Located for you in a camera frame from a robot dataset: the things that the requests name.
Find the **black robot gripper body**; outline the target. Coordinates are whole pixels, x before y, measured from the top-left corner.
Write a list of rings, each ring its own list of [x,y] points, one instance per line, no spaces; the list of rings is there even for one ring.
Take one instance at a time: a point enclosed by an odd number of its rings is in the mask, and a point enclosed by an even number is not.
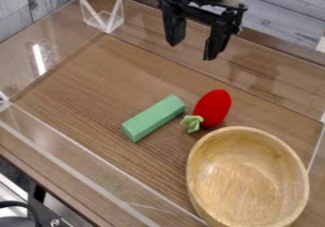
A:
[[[161,0],[180,8],[189,19],[211,25],[215,21],[225,23],[225,30],[237,33],[247,6],[239,0]]]

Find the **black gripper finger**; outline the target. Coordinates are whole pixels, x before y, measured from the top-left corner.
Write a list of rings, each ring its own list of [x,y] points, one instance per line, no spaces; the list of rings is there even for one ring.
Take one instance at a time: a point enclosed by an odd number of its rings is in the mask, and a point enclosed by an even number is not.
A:
[[[233,33],[232,25],[223,19],[217,19],[211,25],[211,34],[205,40],[203,60],[211,61],[224,50]]]
[[[161,21],[165,41],[175,47],[185,38],[187,19],[183,15],[181,8],[173,4],[163,2]]]

